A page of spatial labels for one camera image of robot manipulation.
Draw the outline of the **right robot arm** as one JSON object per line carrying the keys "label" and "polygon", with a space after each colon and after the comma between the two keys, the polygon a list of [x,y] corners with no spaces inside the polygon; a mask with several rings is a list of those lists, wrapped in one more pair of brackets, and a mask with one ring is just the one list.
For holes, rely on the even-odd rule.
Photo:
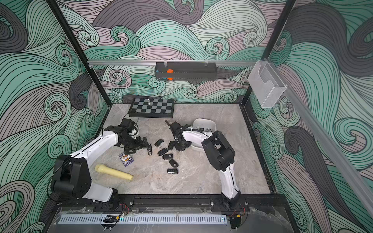
{"label": "right robot arm", "polygon": [[212,120],[198,118],[192,125],[169,123],[177,151],[191,147],[193,150],[204,152],[211,166],[219,172],[221,182],[222,203],[227,209],[238,205],[241,192],[234,175],[235,151],[222,132],[217,130]]}

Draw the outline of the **white storage box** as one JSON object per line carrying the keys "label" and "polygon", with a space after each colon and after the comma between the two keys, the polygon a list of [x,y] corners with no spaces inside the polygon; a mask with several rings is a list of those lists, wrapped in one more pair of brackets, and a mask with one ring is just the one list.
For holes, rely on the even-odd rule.
{"label": "white storage box", "polygon": [[[194,120],[193,129],[199,129],[199,128],[204,128],[205,131],[203,131],[206,135],[203,135],[202,133],[192,131],[192,135],[190,136],[191,141],[191,147],[193,150],[199,151],[199,152],[204,152],[202,142],[207,139],[209,136],[212,135],[213,132],[216,131],[216,123],[212,120],[209,119],[204,119],[204,118],[198,118]],[[212,132],[208,133],[207,128],[212,129]]]}

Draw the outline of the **black chrome Porsche key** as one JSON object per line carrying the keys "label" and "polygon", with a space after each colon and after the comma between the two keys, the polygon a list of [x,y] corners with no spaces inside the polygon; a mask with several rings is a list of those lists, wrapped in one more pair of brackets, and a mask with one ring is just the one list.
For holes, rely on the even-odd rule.
{"label": "black chrome Porsche key", "polygon": [[151,156],[153,154],[153,150],[152,150],[151,144],[148,144],[148,146],[147,146],[147,152],[148,152],[149,156]]}

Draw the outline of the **black key with chrome trim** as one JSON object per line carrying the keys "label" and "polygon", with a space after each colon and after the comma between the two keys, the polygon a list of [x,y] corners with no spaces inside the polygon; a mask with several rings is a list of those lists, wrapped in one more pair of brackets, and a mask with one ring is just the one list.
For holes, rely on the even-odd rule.
{"label": "black key with chrome trim", "polygon": [[167,173],[168,174],[178,174],[179,170],[178,169],[174,169],[174,168],[168,168],[167,169]]}

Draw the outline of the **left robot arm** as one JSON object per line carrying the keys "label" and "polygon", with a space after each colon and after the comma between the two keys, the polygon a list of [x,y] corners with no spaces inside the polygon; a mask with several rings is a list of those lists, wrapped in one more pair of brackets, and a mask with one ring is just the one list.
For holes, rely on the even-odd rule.
{"label": "left robot arm", "polygon": [[84,198],[109,202],[115,196],[113,188],[92,181],[89,167],[108,149],[123,146],[124,155],[131,155],[140,149],[152,152],[147,138],[134,138],[131,130],[122,126],[109,126],[102,135],[71,155],[60,155],[54,164],[51,190],[73,198]]}

